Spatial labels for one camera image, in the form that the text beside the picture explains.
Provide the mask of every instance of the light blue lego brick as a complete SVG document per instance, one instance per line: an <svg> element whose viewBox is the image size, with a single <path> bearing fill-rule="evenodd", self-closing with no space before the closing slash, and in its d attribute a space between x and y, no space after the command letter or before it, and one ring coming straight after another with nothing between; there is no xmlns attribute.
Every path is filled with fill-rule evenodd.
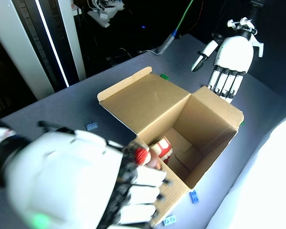
<svg viewBox="0 0 286 229"><path fill-rule="evenodd" d="M87 124L86 125L86 128L87 130L94 130L96 129L98 126L97 126L97 123L90 123L90 124Z"/></svg>
<svg viewBox="0 0 286 229"><path fill-rule="evenodd" d="M190 192L190 196L193 204L199 203L199 199L195 190L193 192Z"/></svg>
<svg viewBox="0 0 286 229"><path fill-rule="evenodd" d="M176 216L175 216L175 215L166 217L166 218L163 220L164 226L167 226L167 225L170 225L170 224L176 223L176 222L177 222L177 219L176 219Z"/></svg>

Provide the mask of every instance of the green light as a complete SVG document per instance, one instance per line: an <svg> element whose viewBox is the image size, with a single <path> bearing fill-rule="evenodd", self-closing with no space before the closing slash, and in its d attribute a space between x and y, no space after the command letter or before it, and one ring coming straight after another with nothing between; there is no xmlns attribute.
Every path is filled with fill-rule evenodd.
<svg viewBox="0 0 286 229"><path fill-rule="evenodd" d="M33 218L33 228L46 229L49 227L50 217L45 214L36 214Z"/></svg>

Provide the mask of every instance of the green cable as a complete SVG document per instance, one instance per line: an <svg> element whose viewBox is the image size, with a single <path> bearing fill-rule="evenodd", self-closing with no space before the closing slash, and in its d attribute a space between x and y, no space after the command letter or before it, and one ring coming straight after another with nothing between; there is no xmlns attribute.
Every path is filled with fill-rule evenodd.
<svg viewBox="0 0 286 229"><path fill-rule="evenodd" d="M176 28L176 31L179 29L179 27L180 27L180 25L181 25L181 23L182 23L182 21L183 21L185 15L186 15L187 11L188 11L189 8L191 7L191 4L193 3L193 1L194 1L194 0L191 0L190 4L187 6L187 8L186 8L186 10L185 10L185 12L184 12L184 14L183 14L183 16L182 16L182 18L181 18L179 24L178 24L178 26L177 26L177 28Z"/></svg>

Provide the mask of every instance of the table surface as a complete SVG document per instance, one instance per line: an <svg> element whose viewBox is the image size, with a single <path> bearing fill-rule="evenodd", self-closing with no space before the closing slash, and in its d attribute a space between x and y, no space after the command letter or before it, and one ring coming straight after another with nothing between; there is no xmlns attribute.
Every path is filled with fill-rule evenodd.
<svg viewBox="0 0 286 229"><path fill-rule="evenodd" d="M163 55L141 54L2 120L18 133L31 139L42 134L42 130L36 126L39 120L81 130L85 130L86 124L97 122L98 129L95 129L94 133L125 145L135 138L135 134L98 104L98 92L146 66L152 66L154 73L164 73L174 84L194 92L208 83L213 71L214 54L198 72L190 71L193 61L198 57L197 51L203 48L203 43L191 35L185 35L175 40ZM196 185L199 203L192 204L190 196L186 195L171 213L176 215L177 223L165 228L202 229L206 227L263 135L277 121L284 101L257 79L247 75L232 104L244 112L244 125ZM12 212L4 190L0 189L0 229L14 228L25 229L26 227Z"/></svg>

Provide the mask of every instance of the red cable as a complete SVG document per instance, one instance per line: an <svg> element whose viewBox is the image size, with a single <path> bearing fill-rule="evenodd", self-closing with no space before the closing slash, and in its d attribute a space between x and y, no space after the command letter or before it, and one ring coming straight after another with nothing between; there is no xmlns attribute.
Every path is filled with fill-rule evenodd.
<svg viewBox="0 0 286 229"><path fill-rule="evenodd" d="M191 31L191 30L196 26L196 24L198 23L199 18L200 18L200 15L201 15L202 7L203 7L203 6L204 6L204 0L202 0L202 2L201 2L201 8L200 8L200 12L199 12L199 15L198 15L198 19L197 19L196 23L193 25L193 27L192 27L192 28L190 28L190 30L189 30L189 31Z"/></svg>

